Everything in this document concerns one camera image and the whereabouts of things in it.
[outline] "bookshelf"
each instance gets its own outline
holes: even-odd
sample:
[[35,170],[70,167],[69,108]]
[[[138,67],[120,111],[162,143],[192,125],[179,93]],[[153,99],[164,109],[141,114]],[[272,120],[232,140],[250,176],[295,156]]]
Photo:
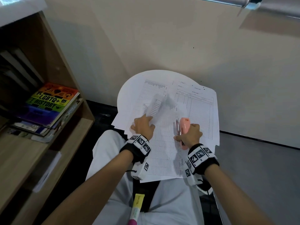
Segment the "bookshelf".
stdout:
[[[2,26],[0,39],[19,47],[46,82],[80,91],[43,12]],[[5,129],[0,132],[1,224],[34,223],[95,120],[82,93],[80,98],[76,111],[49,143],[14,136]],[[60,151],[62,157],[39,192],[24,194],[22,184],[49,149]]]

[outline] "gray floor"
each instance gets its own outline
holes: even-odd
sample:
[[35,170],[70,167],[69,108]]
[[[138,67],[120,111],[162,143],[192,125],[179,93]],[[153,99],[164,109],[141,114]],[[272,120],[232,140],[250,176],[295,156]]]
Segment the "gray floor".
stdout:
[[[223,170],[277,225],[300,224],[300,151],[220,134]],[[224,225],[230,224],[218,203]]]

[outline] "person's leg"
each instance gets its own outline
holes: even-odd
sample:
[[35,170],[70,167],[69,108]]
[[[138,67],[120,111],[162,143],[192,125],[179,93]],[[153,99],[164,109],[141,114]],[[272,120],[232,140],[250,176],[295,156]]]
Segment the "person's leg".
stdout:
[[[125,140],[117,132],[113,130],[105,131],[93,148],[93,160],[86,180],[118,155],[124,144]],[[93,224],[126,225],[133,204],[132,188],[132,177],[129,173],[126,173]]]
[[149,212],[141,213],[140,220],[141,224],[204,225],[197,188],[182,178],[161,181]]

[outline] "person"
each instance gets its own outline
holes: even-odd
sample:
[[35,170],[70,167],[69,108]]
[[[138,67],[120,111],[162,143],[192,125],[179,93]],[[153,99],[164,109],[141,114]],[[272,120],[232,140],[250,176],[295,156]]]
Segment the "person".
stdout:
[[[155,126],[149,126],[151,117],[145,115],[134,120],[131,128],[150,140]],[[188,132],[174,136],[189,148],[199,144],[200,127],[191,124]],[[142,155],[125,144],[115,131],[108,130],[98,139],[93,149],[93,161],[87,180],[71,193],[43,222],[48,224],[124,224],[133,204],[132,178],[126,172],[133,161]],[[217,162],[202,167],[204,176],[233,225],[271,225],[270,219],[221,170]],[[203,224],[203,215],[193,192],[183,178],[163,180],[159,183],[148,212],[141,212],[138,224]]]

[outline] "black baseboard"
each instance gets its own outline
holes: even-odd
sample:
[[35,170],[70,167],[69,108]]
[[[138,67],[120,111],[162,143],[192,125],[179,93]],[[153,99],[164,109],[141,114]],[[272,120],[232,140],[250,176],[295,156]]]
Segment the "black baseboard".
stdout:
[[286,147],[286,148],[292,148],[292,149],[300,150],[300,148],[297,148],[297,147],[282,145],[282,144],[278,144],[278,143],[274,143],[274,142],[270,142],[270,141],[266,141],[266,140],[260,140],[260,139],[256,139],[256,138],[253,138],[253,137],[243,136],[243,135],[239,135],[239,134],[235,134],[235,133],[231,133],[231,132],[225,132],[225,131],[221,131],[220,130],[220,133],[225,133],[225,134],[229,134],[229,135],[233,135],[233,136],[238,136],[238,137],[242,137],[242,138],[246,138],[246,139],[250,139],[250,140],[256,140],[256,141],[260,141],[260,142],[264,142],[264,143],[268,143],[268,144],[272,144],[272,145],[278,145],[278,146],[281,146],[281,147]]

